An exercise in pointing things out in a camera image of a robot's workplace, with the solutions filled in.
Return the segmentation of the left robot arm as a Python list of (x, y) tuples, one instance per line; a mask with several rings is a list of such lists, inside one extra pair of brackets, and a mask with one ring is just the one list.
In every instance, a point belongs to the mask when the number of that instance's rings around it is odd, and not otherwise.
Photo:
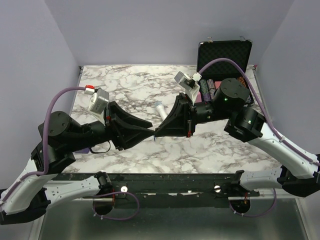
[(152, 126), (125, 112), (115, 101), (105, 107), (102, 120), (91, 123), (80, 124), (63, 111), (50, 112), (38, 127), (42, 140), (32, 151), (26, 169), (13, 185), (0, 192), (0, 223), (32, 222), (64, 201), (113, 194), (111, 180), (103, 172), (52, 190), (46, 183), (75, 162), (75, 152), (105, 142), (120, 151), (132, 148), (154, 134)]

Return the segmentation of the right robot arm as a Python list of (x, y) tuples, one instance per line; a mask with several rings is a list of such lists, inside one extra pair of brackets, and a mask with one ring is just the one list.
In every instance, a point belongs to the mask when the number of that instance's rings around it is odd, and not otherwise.
[(249, 90), (234, 78), (222, 81), (213, 100), (193, 103), (188, 96), (176, 97), (169, 115), (155, 130), (156, 137), (191, 137), (196, 125), (227, 120), (224, 128), (231, 137), (255, 146), (279, 163), (280, 167), (264, 171), (237, 171), (230, 191), (241, 196), (255, 189), (283, 189), (287, 193), (307, 197), (320, 189), (320, 157), (299, 147), (287, 146), (266, 118), (250, 106), (245, 106)]

